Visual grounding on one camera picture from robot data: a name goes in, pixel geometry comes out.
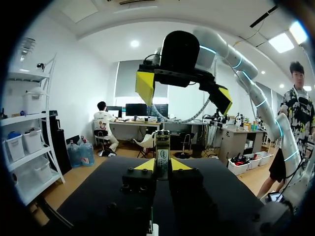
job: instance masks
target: label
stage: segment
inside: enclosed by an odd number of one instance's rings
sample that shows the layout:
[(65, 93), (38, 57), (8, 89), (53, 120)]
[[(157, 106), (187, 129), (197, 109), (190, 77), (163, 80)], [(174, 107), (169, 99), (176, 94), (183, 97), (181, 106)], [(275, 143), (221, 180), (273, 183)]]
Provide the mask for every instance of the label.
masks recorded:
[(168, 149), (158, 149), (157, 150), (157, 166), (163, 167), (168, 164)]
[(82, 162), (85, 163), (85, 164), (89, 164), (90, 163), (89, 159), (86, 158), (86, 157), (82, 158)]

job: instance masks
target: man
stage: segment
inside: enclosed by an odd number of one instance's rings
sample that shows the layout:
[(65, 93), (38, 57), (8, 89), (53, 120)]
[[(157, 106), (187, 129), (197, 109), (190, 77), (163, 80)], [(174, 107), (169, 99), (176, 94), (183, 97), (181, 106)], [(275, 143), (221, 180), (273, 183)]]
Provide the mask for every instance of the man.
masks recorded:
[[(287, 115), (301, 158), (304, 160), (309, 134), (312, 134), (313, 139), (315, 138), (315, 113), (312, 100), (303, 89), (303, 66), (298, 61), (292, 62), (290, 72), (294, 80), (294, 85), (292, 89), (284, 94), (279, 113)], [(276, 191), (279, 192), (284, 185), (286, 173), (281, 148), (278, 150), (269, 172), (270, 176), (261, 186), (257, 195), (258, 198), (262, 198), (276, 181), (280, 183)]]
[(109, 147), (112, 149), (113, 152), (116, 151), (116, 148), (119, 144), (115, 136), (112, 134), (112, 131), (109, 127), (109, 122), (116, 121), (116, 118), (113, 117), (110, 113), (106, 112), (106, 103), (105, 102), (99, 102), (97, 104), (97, 107), (99, 109), (99, 112), (96, 112), (94, 114), (94, 126), (96, 130), (106, 130), (108, 132), (108, 135), (104, 137), (104, 139), (109, 140), (111, 143), (111, 146)]

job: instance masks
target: black table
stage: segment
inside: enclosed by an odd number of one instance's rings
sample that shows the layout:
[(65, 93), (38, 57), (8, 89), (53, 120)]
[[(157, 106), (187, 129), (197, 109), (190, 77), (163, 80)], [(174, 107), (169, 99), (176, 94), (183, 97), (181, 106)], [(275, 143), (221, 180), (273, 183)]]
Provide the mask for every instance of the black table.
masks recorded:
[[(136, 167), (147, 159), (113, 156), (103, 162), (59, 207), (58, 212), (71, 223), (85, 220), (88, 215), (105, 216), (107, 206), (120, 193), (122, 175), (129, 167)], [(199, 168), (203, 185), (218, 205), (222, 221), (241, 225), (263, 203), (219, 160), (180, 160), (192, 168)], [(178, 235), (175, 213), (167, 181), (158, 181), (153, 205), (154, 223), (159, 235)]]

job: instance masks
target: black shorts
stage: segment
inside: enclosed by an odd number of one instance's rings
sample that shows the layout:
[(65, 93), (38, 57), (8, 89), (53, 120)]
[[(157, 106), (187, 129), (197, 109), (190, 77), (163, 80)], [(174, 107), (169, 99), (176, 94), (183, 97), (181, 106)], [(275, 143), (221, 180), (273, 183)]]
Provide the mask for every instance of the black shorts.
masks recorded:
[(281, 148), (278, 150), (274, 161), (269, 168), (270, 178), (278, 181), (279, 183), (285, 179), (285, 163), (284, 155), (282, 154)]

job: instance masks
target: chair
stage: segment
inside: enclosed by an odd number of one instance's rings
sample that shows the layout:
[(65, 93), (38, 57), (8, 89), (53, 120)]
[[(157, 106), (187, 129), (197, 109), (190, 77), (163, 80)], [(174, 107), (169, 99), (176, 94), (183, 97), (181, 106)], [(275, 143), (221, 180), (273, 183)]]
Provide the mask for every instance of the chair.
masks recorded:
[(141, 147), (137, 158), (139, 157), (140, 154), (142, 154), (141, 158), (143, 158), (149, 154), (149, 151), (143, 150), (144, 148), (154, 148), (155, 147), (155, 132), (153, 132), (152, 134), (146, 134), (144, 136), (144, 139), (142, 140), (142, 142), (138, 142), (135, 139), (133, 139), (133, 141)]
[(108, 140), (105, 140), (104, 137), (108, 135), (108, 132), (106, 130), (94, 130), (94, 135), (96, 139), (100, 140), (100, 137), (102, 139), (102, 150), (97, 152), (98, 156), (108, 156), (107, 152), (105, 151), (105, 145), (108, 144)]
[(175, 153), (175, 157), (181, 158), (181, 159), (187, 159), (190, 158), (190, 154), (185, 152), (185, 145), (189, 145), (189, 150), (191, 149), (191, 140), (194, 138), (195, 134), (193, 133), (181, 133), (179, 135), (181, 140), (184, 140), (183, 142), (183, 150), (182, 152)]

